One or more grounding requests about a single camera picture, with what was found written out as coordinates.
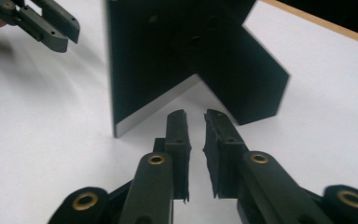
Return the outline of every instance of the white surface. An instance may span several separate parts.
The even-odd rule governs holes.
[[[116,127],[114,127],[115,137],[120,137],[127,131],[131,130],[133,127],[137,126],[139,123],[150,117],[150,115],[156,113],[159,109],[165,106],[167,103],[171,102],[178,96],[188,91],[190,88],[194,87],[197,83],[200,82],[199,76],[193,75],[181,83],[177,84],[172,89],[161,94],[157,99],[153,100],[144,107],[138,109],[121,122],[119,122]]]
[[[103,4],[58,3],[82,26],[65,54],[18,27],[0,29],[0,224],[47,223],[74,190],[126,183],[177,109],[187,113],[193,150],[190,203],[175,203],[174,223],[240,223],[234,200],[213,199],[201,151],[203,113],[225,109],[200,83],[114,139]],[[316,193],[358,188],[358,42],[262,2],[245,24],[291,74],[279,115],[238,127],[247,146]]]

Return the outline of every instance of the black panel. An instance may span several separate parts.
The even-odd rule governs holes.
[[[288,75],[242,27],[255,0],[108,0],[114,125],[193,74],[239,124],[274,116]]]

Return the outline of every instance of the screw hole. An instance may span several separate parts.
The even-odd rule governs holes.
[[[337,196],[346,205],[358,208],[358,193],[350,190],[340,190]]]
[[[97,202],[98,195],[93,192],[84,192],[77,195],[74,202],[72,203],[72,207],[76,211],[84,211],[94,206]]]
[[[11,8],[11,7],[13,7],[13,4],[11,4],[11,2],[7,1],[4,3],[4,7]]]
[[[260,164],[264,164],[264,163],[269,162],[269,158],[267,158],[266,156],[261,155],[261,154],[254,154],[254,155],[252,155],[252,161],[260,163]]]
[[[151,156],[149,157],[148,162],[152,165],[159,165],[165,162],[165,159],[162,156]]]

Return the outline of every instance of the black plastic part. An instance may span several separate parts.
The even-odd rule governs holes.
[[[358,189],[342,185],[326,188],[322,208],[335,223],[358,224]]]
[[[171,113],[167,118],[165,152],[172,157],[174,199],[189,201],[188,170],[190,162],[190,139],[184,110]]]
[[[83,188],[70,194],[48,224],[107,224],[112,219],[105,190]]]
[[[173,211],[172,159],[156,152],[141,158],[119,223],[170,224]]]
[[[332,223],[270,155],[249,151],[222,112],[211,110],[204,148],[219,198],[237,198],[243,223]]]
[[[247,152],[239,169],[246,194],[252,195],[266,223],[333,223],[269,154]]]
[[[18,25],[25,28],[23,25],[27,24],[38,32],[36,40],[42,42],[48,48],[57,52],[66,52],[68,46],[68,38],[59,32],[56,28],[43,20],[33,9],[29,6],[22,7],[19,10],[20,21]]]
[[[112,220],[109,224],[118,224],[131,184],[132,181],[129,181],[125,185],[109,193],[109,204],[112,212]]]
[[[80,25],[77,19],[53,0],[33,0],[42,8],[42,17],[62,34],[77,43]]]
[[[238,198],[241,177],[236,162],[249,149],[226,114],[209,109],[205,121],[203,150],[213,184],[213,195]]]
[[[42,8],[42,16],[24,5],[23,0],[0,0],[0,19],[20,26],[36,41],[56,52],[66,52],[68,37],[77,43],[80,25],[74,16],[53,0],[34,2]]]

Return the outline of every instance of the robotic arm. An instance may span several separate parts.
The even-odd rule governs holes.
[[[68,38],[77,43],[77,19],[53,0],[33,0],[42,15],[25,5],[24,0],[0,0],[0,20],[18,25],[36,41],[56,52],[66,52]]]

